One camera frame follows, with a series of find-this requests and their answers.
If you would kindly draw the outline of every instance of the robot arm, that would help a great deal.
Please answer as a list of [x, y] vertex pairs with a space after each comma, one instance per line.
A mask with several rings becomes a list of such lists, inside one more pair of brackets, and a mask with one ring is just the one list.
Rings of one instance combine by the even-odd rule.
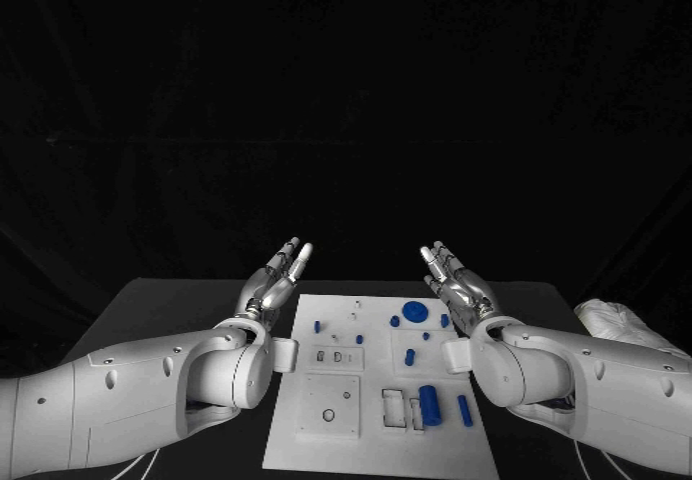
[[479, 277], [444, 246], [421, 253], [436, 275], [426, 282], [470, 335], [443, 343], [449, 372], [473, 370], [489, 400], [521, 418], [646, 467], [689, 475], [691, 361], [525, 325], [502, 315], [488, 284], [469, 286]]
[[113, 345], [0, 379], [0, 480], [120, 463], [258, 405], [271, 372], [296, 366], [297, 342], [269, 331], [312, 253], [306, 244], [290, 263], [297, 242], [256, 272], [238, 313], [214, 329]]

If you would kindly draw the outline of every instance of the white glove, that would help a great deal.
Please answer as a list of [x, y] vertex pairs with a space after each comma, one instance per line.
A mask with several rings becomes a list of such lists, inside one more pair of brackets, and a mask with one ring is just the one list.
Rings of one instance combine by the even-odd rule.
[[643, 320], [623, 304], [606, 303], [594, 298], [577, 305], [574, 313], [591, 336], [633, 343], [691, 359], [691, 356], [646, 326]]

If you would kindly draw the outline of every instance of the table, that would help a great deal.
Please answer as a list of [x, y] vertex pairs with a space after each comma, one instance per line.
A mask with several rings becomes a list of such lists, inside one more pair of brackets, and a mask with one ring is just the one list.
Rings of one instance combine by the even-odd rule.
[[[117, 295], [61, 364], [117, 343], [214, 328], [235, 313], [244, 284], [245, 280], [134, 280]], [[489, 284], [508, 315], [529, 325], [589, 335], [553, 285], [540, 282]], [[281, 309], [281, 318], [271, 331], [276, 337], [290, 337], [302, 293], [434, 298], [423, 281], [302, 281]], [[231, 478], [241, 475], [240, 478], [254, 479], [367, 480], [365, 476], [346, 474], [263, 470], [280, 375], [274, 373], [266, 398], [254, 410], [244, 411], [234, 420], [160, 450], [147, 479]], [[573, 440], [518, 418], [505, 408], [496, 407], [486, 399], [476, 381], [472, 382], [501, 478], [584, 479]], [[580, 444], [580, 449], [591, 478], [619, 478], [619, 473], [600, 452], [584, 444]], [[123, 480], [142, 478], [152, 456], [147, 454]], [[635, 480], [681, 478], [620, 458], [616, 458], [616, 462]], [[25, 478], [110, 480], [129, 464], [126, 462], [90, 469], [48, 472]]]

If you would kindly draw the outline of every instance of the black background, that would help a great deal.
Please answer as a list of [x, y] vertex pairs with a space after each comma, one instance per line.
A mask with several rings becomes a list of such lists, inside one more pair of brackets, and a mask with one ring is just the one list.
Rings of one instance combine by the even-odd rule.
[[305, 278], [420, 280], [443, 240], [489, 280], [620, 301], [692, 347], [688, 3], [3, 9], [0, 335], [25, 373], [133, 278], [247, 278], [293, 236]]

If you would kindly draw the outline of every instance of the cable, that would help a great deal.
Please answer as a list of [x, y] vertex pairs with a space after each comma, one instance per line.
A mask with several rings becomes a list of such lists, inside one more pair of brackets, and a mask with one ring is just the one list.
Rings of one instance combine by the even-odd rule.
[[[152, 469], [152, 465], [155, 464], [155, 460], [156, 460], [156, 456], [159, 455], [159, 450], [160, 448], [156, 450], [156, 453], [155, 453], [155, 456], [152, 458], [152, 462], [149, 463], [149, 467], [147, 467], [147, 471], [145, 472], [145, 475], [142, 477], [142, 480], [145, 480], [145, 478], [147, 477], [147, 474], [149, 474], [149, 470]], [[130, 471], [130, 469], [137, 465], [137, 462], [145, 458], [145, 455], [140, 455], [137, 460], [130, 464], [130, 466], [119, 473], [119, 475], [116, 477], [111, 478], [111, 480], [119, 480], [120, 477], [123, 477], [123, 475]]]
[[587, 479], [591, 480], [591, 477], [589, 476], [589, 472], [587, 472], [587, 467], [584, 466], [584, 460], [581, 459], [580, 444], [577, 443], [577, 440], [574, 440], [574, 448], [577, 449], [577, 456], [580, 457], [580, 463], [581, 463], [581, 469], [584, 470], [584, 475], [587, 476]]
[[623, 472], [623, 469], [617, 466], [617, 463], [613, 461], [613, 458], [612, 456], [602, 450], [602, 453], [606, 455], [606, 458], [609, 459], [609, 462], [613, 464], [613, 466], [616, 467], [616, 470], [620, 472], [620, 474], [623, 475], [623, 477], [627, 479], [627, 480], [632, 480], [632, 478], [627, 476], [627, 474]]

